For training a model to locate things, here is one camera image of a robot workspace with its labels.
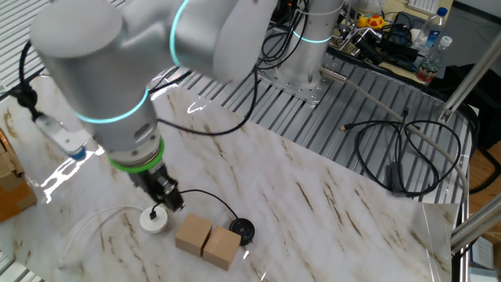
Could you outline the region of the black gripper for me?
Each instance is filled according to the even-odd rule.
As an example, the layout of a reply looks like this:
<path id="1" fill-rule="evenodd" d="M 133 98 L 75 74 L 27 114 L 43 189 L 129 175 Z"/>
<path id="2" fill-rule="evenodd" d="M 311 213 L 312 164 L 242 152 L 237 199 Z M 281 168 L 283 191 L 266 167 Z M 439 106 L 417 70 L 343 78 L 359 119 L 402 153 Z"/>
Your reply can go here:
<path id="1" fill-rule="evenodd" d="M 184 199 L 178 190 L 177 181 L 168 174 L 163 161 L 143 172 L 130 174 L 132 182 L 141 187 L 157 204 L 165 204 L 172 212 L 184 208 Z"/>

